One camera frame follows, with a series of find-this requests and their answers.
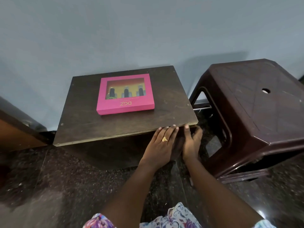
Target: person's right hand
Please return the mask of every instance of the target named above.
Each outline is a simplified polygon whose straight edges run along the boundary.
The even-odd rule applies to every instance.
[[[184,133],[186,138],[183,149],[184,161],[186,162],[188,160],[198,159],[200,148],[199,146],[201,144],[203,130],[199,126],[196,126],[196,131],[192,137],[189,125],[186,124],[184,127]]]

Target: floral sleeve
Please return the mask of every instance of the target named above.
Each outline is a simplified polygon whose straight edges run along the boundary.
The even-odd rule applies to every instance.
[[[82,228],[115,228],[115,226],[104,215],[95,214]]]

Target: floral dress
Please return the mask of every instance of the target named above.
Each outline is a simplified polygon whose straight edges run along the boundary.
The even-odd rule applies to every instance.
[[[116,228],[102,214],[95,214],[83,228]],[[139,228],[202,228],[194,215],[182,203],[168,210],[165,217],[159,216],[152,222],[142,222]],[[268,220],[261,220],[254,228],[275,228]]]

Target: blue-gray wall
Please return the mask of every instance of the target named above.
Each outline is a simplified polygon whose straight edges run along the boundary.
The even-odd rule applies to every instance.
[[[73,76],[174,65],[189,95],[212,63],[304,74],[304,0],[0,0],[0,97],[56,130]]]

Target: wooden table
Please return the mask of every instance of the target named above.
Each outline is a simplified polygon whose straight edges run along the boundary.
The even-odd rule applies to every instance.
[[[155,109],[112,115],[96,111],[100,79],[150,74]],[[103,170],[138,165],[154,131],[198,120],[173,66],[72,78],[54,139],[55,146]],[[180,154],[173,152],[172,159]]]

